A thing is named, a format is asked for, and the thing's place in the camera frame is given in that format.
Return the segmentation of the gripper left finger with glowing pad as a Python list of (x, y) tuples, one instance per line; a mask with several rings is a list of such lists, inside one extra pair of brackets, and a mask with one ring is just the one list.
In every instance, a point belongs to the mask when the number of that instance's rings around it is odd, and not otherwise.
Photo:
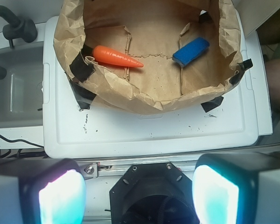
[(0, 224), (80, 224), (85, 206), (73, 159), (0, 159)]

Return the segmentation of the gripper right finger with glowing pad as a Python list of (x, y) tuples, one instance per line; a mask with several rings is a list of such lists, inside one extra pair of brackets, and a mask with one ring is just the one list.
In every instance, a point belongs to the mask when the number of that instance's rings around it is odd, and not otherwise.
[(202, 224), (280, 224), (280, 153), (207, 153), (192, 196)]

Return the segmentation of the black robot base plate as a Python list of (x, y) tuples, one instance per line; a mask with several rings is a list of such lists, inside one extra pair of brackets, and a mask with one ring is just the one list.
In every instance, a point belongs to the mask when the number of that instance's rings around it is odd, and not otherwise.
[(163, 164), (131, 169), (109, 191), (113, 224), (198, 224), (192, 181)]

